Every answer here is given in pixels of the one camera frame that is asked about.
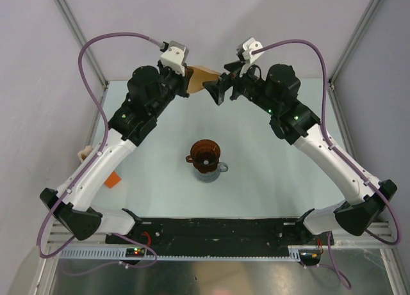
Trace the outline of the brown paper coffee filter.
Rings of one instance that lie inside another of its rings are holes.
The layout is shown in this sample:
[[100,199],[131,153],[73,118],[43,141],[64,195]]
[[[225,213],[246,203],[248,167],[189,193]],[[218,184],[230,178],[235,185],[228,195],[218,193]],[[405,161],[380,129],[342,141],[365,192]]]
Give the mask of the brown paper coffee filter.
[[190,95],[203,90],[203,82],[215,81],[220,75],[220,72],[200,65],[189,66],[189,68],[193,70],[187,90]]

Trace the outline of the amber glass coffee dripper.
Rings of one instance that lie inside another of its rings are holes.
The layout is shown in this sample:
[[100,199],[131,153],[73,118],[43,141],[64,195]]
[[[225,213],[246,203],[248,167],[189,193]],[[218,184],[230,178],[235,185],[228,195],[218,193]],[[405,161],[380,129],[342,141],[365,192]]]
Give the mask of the amber glass coffee dripper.
[[200,173],[213,172],[218,167],[220,147],[212,140],[199,140],[192,145],[185,159]]

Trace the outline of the clear glass pitcher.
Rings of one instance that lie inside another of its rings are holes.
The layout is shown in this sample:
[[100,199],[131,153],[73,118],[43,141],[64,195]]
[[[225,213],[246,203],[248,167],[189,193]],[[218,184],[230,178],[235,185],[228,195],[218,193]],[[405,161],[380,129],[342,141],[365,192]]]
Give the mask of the clear glass pitcher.
[[227,172],[229,167],[226,163],[220,162],[215,171],[210,171],[207,173],[201,173],[197,169],[193,169],[193,174],[197,180],[203,183],[211,183],[216,181],[221,173]]

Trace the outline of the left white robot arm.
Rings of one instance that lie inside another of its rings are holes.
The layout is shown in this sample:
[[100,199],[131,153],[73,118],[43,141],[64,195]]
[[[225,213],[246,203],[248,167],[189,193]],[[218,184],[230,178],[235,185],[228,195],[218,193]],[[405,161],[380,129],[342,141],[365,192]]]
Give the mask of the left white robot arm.
[[96,232],[118,233],[128,243],[142,236],[138,217],[127,209],[108,211],[92,207],[100,187],[114,169],[156,127],[157,120],[175,97],[188,97],[193,69],[184,74],[158,63],[138,67],[127,82],[124,102],[108,121],[102,140],[72,176],[58,189],[45,188],[40,199],[79,241]]

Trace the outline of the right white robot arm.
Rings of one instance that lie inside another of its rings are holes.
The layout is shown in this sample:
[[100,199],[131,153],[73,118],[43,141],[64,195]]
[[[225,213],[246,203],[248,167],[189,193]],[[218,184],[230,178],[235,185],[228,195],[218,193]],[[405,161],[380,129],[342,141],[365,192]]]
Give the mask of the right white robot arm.
[[361,236],[385,209],[397,185],[390,179],[381,181],[365,172],[363,167],[329,136],[321,127],[320,118],[298,100],[301,81],[289,65],[272,65],[262,78],[256,74],[257,65],[241,73],[240,61],[225,66],[213,81],[203,82],[216,104],[224,101],[225,92],[232,90],[231,100],[244,96],[270,115],[270,127],[280,140],[306,154],[335,183],[344,200],[323,209],[307,211],[296,228],[297,239],[311,244],[319,234],[342,229]]

